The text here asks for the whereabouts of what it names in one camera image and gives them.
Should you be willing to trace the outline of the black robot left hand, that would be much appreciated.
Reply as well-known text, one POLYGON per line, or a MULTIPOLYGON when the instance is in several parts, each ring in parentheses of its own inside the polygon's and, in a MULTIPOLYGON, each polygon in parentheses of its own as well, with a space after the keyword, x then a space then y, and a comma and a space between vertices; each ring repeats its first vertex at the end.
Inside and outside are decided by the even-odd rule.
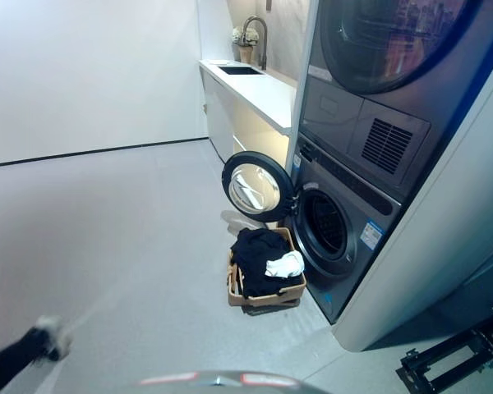
POLYGON ((64 322, 57 315, 42 315, 34 325, 38 332, 44 332, 43 357, 52 362, 58 362, 66 358, 71 350, 72 339, 65 331, 64 322))

